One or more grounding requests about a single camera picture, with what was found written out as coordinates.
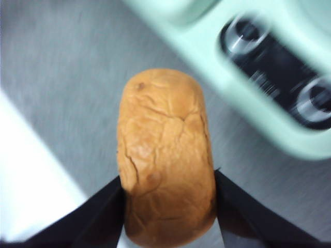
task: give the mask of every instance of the gray floor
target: gray floor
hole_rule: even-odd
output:
[[[88,195],[117,175],[116,122],[126,81],[147,68],[174,68],[204,89],[214,166],[331,241],[331,160],[304,162],[276,149],[120,1],[2,1],[1,25],[2,90]],[[190,247],[212,240],[219,245],[211,231]]]

